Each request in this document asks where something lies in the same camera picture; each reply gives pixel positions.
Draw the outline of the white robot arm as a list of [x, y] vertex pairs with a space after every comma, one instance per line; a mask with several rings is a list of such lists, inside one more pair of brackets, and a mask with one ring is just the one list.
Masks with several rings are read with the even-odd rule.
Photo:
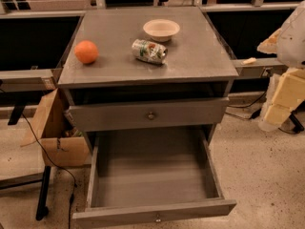
[[261, 130], [269, 132], [281, 127], [305, 100], [305, 1], [257, 50], [275, 53], [277, 60], [288, 67], [284, 74], [270, 78], [258, 123]]

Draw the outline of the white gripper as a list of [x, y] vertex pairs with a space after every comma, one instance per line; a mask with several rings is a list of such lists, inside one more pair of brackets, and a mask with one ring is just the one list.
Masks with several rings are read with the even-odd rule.
[[[277, 54], [277, 37], [281, 29], [274, 31], [257, 46], [259, 52]], [[282, 74], [276, 87], [272, 103], [264, 103], [261, 109], [258, 127], [265, 132], [274, 131], [282, 126], [305, 100], [305, 70], [292, 69]]]

